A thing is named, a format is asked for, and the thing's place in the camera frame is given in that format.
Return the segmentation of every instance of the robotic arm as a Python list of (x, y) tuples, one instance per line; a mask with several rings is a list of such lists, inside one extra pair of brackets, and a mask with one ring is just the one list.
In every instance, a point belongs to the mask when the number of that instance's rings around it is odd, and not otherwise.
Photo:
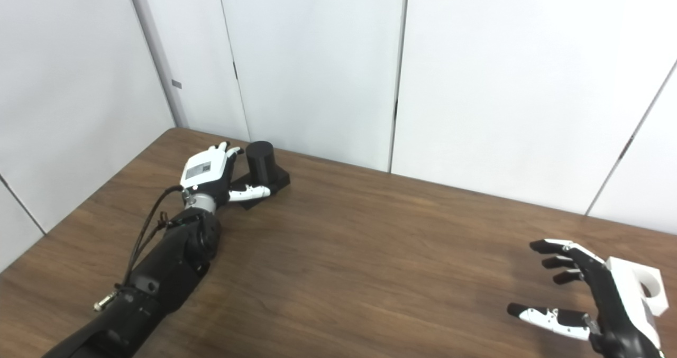
[[(165, 316), (181, 308), (216, 256), (221, 235), (216, 210), (232, 201), (251, 208), (290, 183), (266, 141), (247, 146), (250, 173), (231, 182), (235, 159), (242, 153), (240, 148), (228, 149), (228, 143), (221, 143), (188, 159), (181, 184), (163, 192), (149, 214), (123, 282), (94, 304), (99, 316), (44, 358), (131, 357)], [(161, 213), (159, 225), (142, 243), (155, 209), (173, 191), (181, 191), (184, 211), (172, 219)], [(162, 240), (134, 267), (143, 247), (162, 228), (166, 228)]]
[(530, 244), (547, 269), (567, 268), (553, 281), (582, 280), (590, 286), (599, 314), (558, 308), (508, 305), (508, 313), (525, 322), (570, 338), (590, 341), (605, 358), (664, 358), (653, 317), (667, 310), (658, 269), (610, 257), (606, 262), (569, 240), (545, 239)]

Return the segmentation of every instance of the black robotic arm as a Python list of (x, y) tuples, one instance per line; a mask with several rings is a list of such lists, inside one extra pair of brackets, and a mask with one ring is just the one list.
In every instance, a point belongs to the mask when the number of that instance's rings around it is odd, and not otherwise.
[[(289, 174), (276, 165), (270, 143), (251, 143), (246, 152), (250, 173), (236, 182), (233, 169), (242, 149), (222, 143), (189, 158), (181, 184), (163, 192), (149, 214), (122, 283), (94, 305), (98, 317), (44, 358), (129, 358), (169, 313), (181, 308), (216, 256), (221, 235), (216, 210), (231, 201), (250, 208), (290, 183)], [(159, 225), (144, 241), (155, 209), (173, 191), (182, 192), (184, 211), (172, 219), (161, 213)], [(162, 240), (135, 265), (143, 247), (162, 228)]]

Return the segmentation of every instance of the robotic finger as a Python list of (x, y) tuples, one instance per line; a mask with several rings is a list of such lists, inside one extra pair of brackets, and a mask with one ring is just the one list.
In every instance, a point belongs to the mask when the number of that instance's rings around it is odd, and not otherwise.
[(508, 305), (508, 314), (529, 324), (569, 338), (587, 341), (590, 336), (590, 327), (585, 322), (585, 319), (589, 318), (589, 316), (585, 312), (558, 308), (528, 307), (511, 302)]

